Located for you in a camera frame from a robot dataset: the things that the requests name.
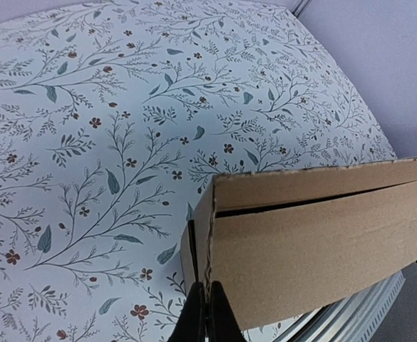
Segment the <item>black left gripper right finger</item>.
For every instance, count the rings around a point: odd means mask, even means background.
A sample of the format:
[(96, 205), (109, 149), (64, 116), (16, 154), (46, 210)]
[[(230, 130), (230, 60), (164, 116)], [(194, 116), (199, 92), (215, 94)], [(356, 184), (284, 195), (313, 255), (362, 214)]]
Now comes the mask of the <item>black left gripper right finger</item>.
[(244, 342), (244, 336), (220, 281), (212, 282), (210, 288), (207, 336), (208, 341)]

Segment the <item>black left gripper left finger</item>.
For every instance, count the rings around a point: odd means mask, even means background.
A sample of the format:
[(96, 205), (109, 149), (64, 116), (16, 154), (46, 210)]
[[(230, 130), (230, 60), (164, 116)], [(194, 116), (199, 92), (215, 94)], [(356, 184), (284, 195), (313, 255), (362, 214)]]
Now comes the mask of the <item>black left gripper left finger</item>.
[(168, 342), (203, 342), (205, 340), (205, 290), (195, 282), (187, 295)]

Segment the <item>brown cardboard paper box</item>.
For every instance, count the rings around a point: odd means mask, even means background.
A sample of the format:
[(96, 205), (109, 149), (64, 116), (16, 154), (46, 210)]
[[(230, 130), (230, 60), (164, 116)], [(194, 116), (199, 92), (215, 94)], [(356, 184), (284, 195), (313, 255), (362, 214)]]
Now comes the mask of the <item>brown cardboard paper box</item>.
[(356, 294), (417, 260), (417, 158), (213, 177), (180, 260), (243, 330)]

